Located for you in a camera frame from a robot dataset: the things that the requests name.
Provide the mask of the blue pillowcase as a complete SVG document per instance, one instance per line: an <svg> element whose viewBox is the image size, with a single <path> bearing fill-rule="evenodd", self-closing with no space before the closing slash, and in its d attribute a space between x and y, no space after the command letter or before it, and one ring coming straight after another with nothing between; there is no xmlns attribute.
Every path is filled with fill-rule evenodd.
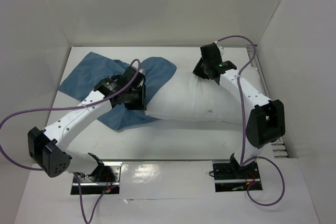
<svg viewBox="0 0 336 224"><path fill-rule="evenodd" d="M83 101L100 80L123 74L129 66L121 60L112 60L91 52L74 68L69 76L61 83L58 90L78 101ZM150 57L141 61L145 70L146 103L173 77L177 66L162 57ZM127 110L124 105L117 105L111 111L98 118L115 131L128 127L147 124L156 121L146 116L144 111Z"/></svg>

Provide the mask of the white pillow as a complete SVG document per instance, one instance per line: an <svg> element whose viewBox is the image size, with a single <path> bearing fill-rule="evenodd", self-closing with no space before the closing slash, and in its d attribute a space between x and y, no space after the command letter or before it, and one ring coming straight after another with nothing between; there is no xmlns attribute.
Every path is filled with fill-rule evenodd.
<svg viewBox="0 0 336 224"><path fill-rule="evenodd" d="M256 68L247 67L242 75L262 93ZM240 102L214 80L202 79L187 69L178 68L147 104L145 114L161 120L240 124L241 110Z"/></svg>

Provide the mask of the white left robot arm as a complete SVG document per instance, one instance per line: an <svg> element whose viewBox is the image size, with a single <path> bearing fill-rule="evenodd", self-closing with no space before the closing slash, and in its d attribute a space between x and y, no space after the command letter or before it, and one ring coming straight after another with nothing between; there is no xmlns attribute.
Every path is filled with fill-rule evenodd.
<svg viewBox="0 0 336 224"><path fill-rule="evenodd" d="M28 132L31 158L51 178L63 172L76 173L96 182L111 173L93 153L81 154L68 150L70 143L100 116L118 105L128 110L145 110L145 71L127 67L122 75L100 80L74 110L57 122L40 130Z"/></svg>

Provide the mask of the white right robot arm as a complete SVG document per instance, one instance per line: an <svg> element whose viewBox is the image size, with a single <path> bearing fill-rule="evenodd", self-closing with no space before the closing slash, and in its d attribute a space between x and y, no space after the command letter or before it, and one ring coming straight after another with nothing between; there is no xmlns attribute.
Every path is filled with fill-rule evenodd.
<svg viewBox="0 0 336 224"><path fill-rule="evenodd" d="M242 107L242 147L231 155L227 168L222 172L225 178L240 178L247 173L265 145L285 134L284 104L263 95L231 61L223 61L216 42L202 46L200 51L201 58L193 73L202 79L214 80Z"/></svg>

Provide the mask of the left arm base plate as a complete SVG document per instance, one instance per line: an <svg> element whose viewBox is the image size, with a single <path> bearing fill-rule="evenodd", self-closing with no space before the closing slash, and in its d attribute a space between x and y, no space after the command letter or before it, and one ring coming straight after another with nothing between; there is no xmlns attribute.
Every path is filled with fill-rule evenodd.
<svg viewBox="0 0 336 224"><path fill-rule="evenodd" d="M106 161L103 174L94 179L88 175L78 175L83 195L117 195L120 192L121 162Z"/></svg>

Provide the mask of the aluminium frame rail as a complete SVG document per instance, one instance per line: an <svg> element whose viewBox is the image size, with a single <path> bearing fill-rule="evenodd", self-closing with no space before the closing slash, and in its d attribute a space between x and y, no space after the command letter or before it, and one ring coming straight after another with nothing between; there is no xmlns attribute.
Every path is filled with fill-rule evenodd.
<svg viewBox="0 0 336 224"><path fill-rule="evenodd" d="M252 46L247 46L246 50L247 50L247 54L248 54L249 59L251 59L254 55L253 47ZM268 88L267 88L267 84L266 84L266 80L265 80L263 71L261 69L260 61L259 61L257 55L255 56L254 60L250 63L250 65L257 69L257 72L258 72L259 78L260 78L259 82L260 82L260 85L262 87L263 94L265 96L270 97L270 94L269 94ZM273 154L274 154L274 158L289 158L289 154L288 154L285 142L284 142L282 137L278 138L274 142L271 142L271 147L272 147L272 151L273 151Z"/></svg>

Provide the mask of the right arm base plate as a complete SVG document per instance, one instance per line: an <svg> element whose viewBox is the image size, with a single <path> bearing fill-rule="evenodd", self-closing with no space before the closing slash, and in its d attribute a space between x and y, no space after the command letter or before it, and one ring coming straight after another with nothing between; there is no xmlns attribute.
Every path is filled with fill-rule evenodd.
<svg viewBox="0 0 336 224"><path fill-rule="evenodd" d="M229 163L214 163L209 175L214 178L216 192L246 191L248 186L251 186L250 190L263 188L256 162L238 171L234 171Z"/></svg>

